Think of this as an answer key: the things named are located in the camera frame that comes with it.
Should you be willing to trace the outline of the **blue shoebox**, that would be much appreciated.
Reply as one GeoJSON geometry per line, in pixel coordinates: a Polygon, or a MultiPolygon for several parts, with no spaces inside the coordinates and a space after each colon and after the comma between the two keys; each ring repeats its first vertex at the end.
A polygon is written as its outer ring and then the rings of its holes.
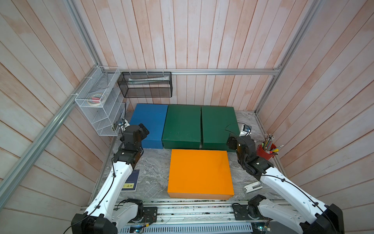
{"type": "Polygon", "coordinates": [[[164,104],[141,104],[136,105],[132,114],[130,125],[143,124],[149,134],[142,140],[143,148],[163,149],[162,136],[166,121],[168,105],[164,104]]]}

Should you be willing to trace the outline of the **orange shoebox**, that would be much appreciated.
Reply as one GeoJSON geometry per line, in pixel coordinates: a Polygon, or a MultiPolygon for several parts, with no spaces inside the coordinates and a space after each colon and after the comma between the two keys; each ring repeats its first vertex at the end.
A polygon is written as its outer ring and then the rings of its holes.
{"type": "Polygon", "coordinates": [[[171,151],[168,195],[178,199],[228,200],[235,195],[226,151],[171,151]]]}

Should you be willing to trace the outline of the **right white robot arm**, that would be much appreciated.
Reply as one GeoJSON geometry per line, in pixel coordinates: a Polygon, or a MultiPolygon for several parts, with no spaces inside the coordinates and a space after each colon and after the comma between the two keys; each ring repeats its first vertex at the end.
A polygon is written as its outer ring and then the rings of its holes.
{"type": "Polygon", "coordinates": [[[246,206],[238,203],[232,205],[236,219],[257,220],[266,217],[298,234],[345,232],[342,210],[335,204],[326,205],[309,195],[286,178],[271,162],[258,156],[255,142],[250,136],[231,133],[227,146],[236,152],[238,163],[247,173],[272,188],[295,208],[292,211],[275,204],[265,196],[256,195],[246,206]]]}

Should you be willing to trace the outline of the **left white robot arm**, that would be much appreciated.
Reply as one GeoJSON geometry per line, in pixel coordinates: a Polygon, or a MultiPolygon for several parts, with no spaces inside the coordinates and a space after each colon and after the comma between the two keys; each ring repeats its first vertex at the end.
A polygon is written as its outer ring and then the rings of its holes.
{"type": "Polygon", "coordinates": [[[122,132],[121,144],[112,158],[112,169],[95,199],[82,214],[76,214],[71,227],[73,234],[117,234],[129,221],[143,218],[143,204],[127,199],[114,210],[122,188],[144,154],[142,140],[149,134],[143,125],[128,125],[122,132]]]}

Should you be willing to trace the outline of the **red pen cup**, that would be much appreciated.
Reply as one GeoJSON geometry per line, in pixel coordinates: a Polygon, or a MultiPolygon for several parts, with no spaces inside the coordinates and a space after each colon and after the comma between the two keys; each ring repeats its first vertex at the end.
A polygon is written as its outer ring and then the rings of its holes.
{"type": "Polygon", "coordinates": [[[264,150],[262,144],[260,144],[257,148],[257,156],[262,157],[266,160],[270,160],[275,157],[274,154],[269,153],[268,151],[264,150]]]}

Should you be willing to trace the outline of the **white stapler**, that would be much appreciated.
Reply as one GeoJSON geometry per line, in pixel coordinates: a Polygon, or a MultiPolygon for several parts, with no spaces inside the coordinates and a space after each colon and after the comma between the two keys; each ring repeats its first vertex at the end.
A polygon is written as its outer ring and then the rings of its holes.
{"type": "Polygon", "coordinates": [[[243,187],[246,194],[251,193],[251,192],[255,192],[255,191],[260,190],[262,188],[263,188],[262,183],[259,182],[259,181],[250,183],[250,184],[243,187]]]}

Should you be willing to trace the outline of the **dark blue notebook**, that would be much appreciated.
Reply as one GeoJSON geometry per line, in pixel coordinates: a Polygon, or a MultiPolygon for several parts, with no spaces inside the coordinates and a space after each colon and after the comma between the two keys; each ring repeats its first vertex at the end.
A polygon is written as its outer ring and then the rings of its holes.
{"type": "Polygon", "coordinates": [[[122,191],[135,192],[139,180],[140,170],[133,170],[122,187],[122,191]]]}

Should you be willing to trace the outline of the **tape roll in shelf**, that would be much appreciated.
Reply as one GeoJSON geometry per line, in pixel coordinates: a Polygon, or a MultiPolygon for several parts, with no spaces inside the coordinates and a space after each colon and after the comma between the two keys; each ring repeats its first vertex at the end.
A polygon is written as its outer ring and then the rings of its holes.
{"type": "Polygon", "coordinates": [[[100,106],[103,105],[105,101],[106,98],[103,93],[95,93],[88,98],[87,103],[89,106],[100,106]]]}

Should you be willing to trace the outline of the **paper in mesh basket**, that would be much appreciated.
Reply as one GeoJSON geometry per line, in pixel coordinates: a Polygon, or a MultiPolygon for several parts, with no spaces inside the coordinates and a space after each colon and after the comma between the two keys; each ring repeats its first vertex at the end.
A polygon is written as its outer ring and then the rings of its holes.
{"type": "Polygon", "coordinates": [[[144,79],[129,79],[127,83],[129,85],[149,85],[149,84],[168,84],[169,78],[156,77],[156,78],[144,78],[144,79]]]}

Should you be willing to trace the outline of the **black mesh wall basket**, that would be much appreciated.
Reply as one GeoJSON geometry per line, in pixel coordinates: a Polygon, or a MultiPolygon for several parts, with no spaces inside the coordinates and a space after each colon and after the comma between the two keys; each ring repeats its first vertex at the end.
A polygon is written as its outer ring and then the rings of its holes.
{"type": "Polygon", "coordinates": [[[171,98],[173,92],[170,72],[122,72],[117,84],[125,98],[171,98]],[[129,79],[168,77],[168,84],[129,85],[129,79]]]}

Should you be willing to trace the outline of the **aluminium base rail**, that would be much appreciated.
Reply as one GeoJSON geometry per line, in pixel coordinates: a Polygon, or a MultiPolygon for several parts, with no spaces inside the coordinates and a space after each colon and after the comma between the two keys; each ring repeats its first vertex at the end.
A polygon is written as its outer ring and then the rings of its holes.
{"type": "Polygon", "coordinates": [[[292,234],[268,218],[242,218],[246,200],[151,199],[143,201],[138,221],[119,223],[118,234],[292,234]]]}

